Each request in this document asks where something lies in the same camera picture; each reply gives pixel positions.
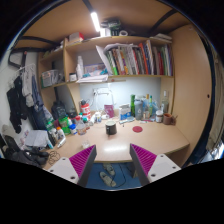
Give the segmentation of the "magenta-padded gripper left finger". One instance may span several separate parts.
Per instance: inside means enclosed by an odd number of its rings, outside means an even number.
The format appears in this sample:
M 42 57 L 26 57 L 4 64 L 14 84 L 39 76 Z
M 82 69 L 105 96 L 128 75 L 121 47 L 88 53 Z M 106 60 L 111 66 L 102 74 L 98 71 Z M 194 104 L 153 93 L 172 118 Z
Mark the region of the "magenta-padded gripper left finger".
M 60 158 L 48 172 L 85 187 L 96 155 L 96 146 L 92 145 L 70 158 Z

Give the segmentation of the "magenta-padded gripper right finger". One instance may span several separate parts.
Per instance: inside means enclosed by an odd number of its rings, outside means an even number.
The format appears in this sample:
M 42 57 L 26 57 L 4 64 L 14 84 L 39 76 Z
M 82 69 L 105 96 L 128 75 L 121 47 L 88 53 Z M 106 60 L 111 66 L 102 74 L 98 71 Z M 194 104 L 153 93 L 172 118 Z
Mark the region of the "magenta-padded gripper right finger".
M 155 155 L 134 144 L 130 145 L 130 155 L 142 186 L 180 170 L 165 154 Z

